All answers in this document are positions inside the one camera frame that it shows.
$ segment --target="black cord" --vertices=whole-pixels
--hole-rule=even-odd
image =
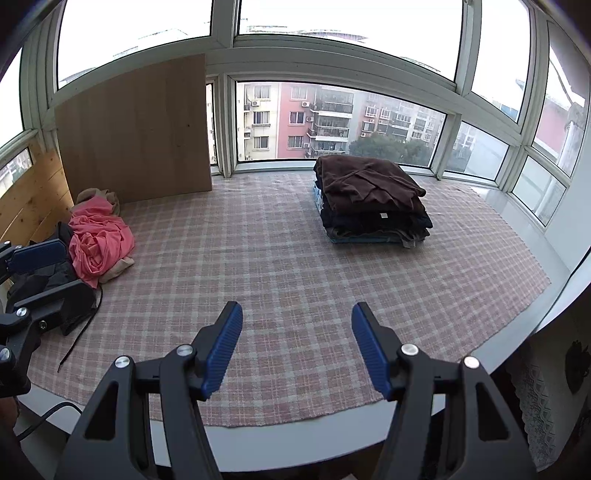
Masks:
[[[69,401],[63,401],[61,403],[58,403],[57,405],[53,405],[52,408],[50,408],[49,410],[47,410],[39,419],[39,421],[33,425],[31,425],[29,428],[27,428],[26,430],[24,430],[23,432],[19,433],[17,435],[17,440],[19,442],[23,441],[25,438],[27,438],[31,433],[33,433],[35,430],[37,430],[39,428],[39,426],[46,421],[49,417],[51,417],[55,412],[57,412],[60,408],[63,407],[72,407],[74,409],[76,409],[78,411],[78,413],[80,413],[80,415],[82,415],[82,410],[80,408],[78,408],[77,405],[74,405],[72,402]]]
[[[86,325],[84,325],[84,328],[80,331],[80,333],[76,336],[76,339],[74,340],[74,343],[72,344],[72,346],[70,347],[70,349],[67,351],[67,353],[64,355],[64,358],[61,359],[60,364],[57,367],[57,371],[60,371],[61,366],[65,363],[66,360],[68,360],[68,357],[70,356],[70,354],[73,352],[74,347],[76,346],[76,344],[78,343],[78,340],[80,340],[80,337],[84,334],[84,332],[86,331],[86,329],[88,328],[88,326],[90,325],[90,323],[92,322],[92,319],[95,317],[96,312],[99,311],[100,309],[100,304],[103,303],[103,286],[99,284],[99,288],[100,288],[100,300],[99,300],[99,304],[96,306],[95,311],[92,312],[92,314],[90,315],[90,318],[88,318],[88,321],[86,322]]]

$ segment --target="ribbed blue pad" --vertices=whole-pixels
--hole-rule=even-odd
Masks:
[[[351,328],[374,388],[387,400],[392,390],[389,382],[388,361],[367,317],[358,304],[353,307],[351,313]]]
[[[49,240],[30,247],[15,250],[8,261],[8,271],[13,273],[29,273],[66,259],[66,246],[61,240]]]
[[[207,360],[205,360],[206,369],[201,391],[206,399],[211,397],[212,393],[219,390],[222,385],[223,376],[226,374],[226,368],[228,368],[241,332],[242,307],[240,304],[236,304],[217,336]]]

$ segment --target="pink checkered cloth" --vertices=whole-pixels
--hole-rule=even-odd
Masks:
[[[423,245],[329,241],[311,172],[213,179],[213,191],[125,205],[135,265],[105,285],[76,337],[44,335],[33,383],[80,404],[110,363],[163,356],[190,342],[226,301],[244,310],[220,391],[200,406],[209,425],[270,425],[380,399],[350,328],[367,301],[383,325],[456,361],[502,329],[548,286],[538,262],[470,187],[419,177],[434,228]],[[160,419],[158,405],[151,410]]]

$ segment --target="crumpled pink shirt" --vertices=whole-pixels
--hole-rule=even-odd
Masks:
[[[93,288],[135,245],[131,230],[121,217],[111,215],[112,210],[108,200],[95,196],[76,206],[69,222],[74,230],[69,247],[74,270]]]

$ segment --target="wooden plank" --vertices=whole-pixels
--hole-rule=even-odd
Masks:
[[[97,187],[122,203],[212,189],[205,56],[149,65],[56,107],[72,197]]]
[[[67,192],[61,199],[59,204],[49,212],[49,215],[41,222],[37,230],[33,233],[31,240],[34,242],[43,242],[55,230],[57,222],[67,223],[72,214],[70,208],[74,206],[70,192]]]
[[[18,212],[61,170],[60,157],[55,151],[41,155],[37,161],[0,197],[0,232],[4,234]]]
[[[42,185],[16,215],[0,241],[10,240],[13,245],[26,245],[33,233],[49,213],[60,204],[68,191],[63,169]]]

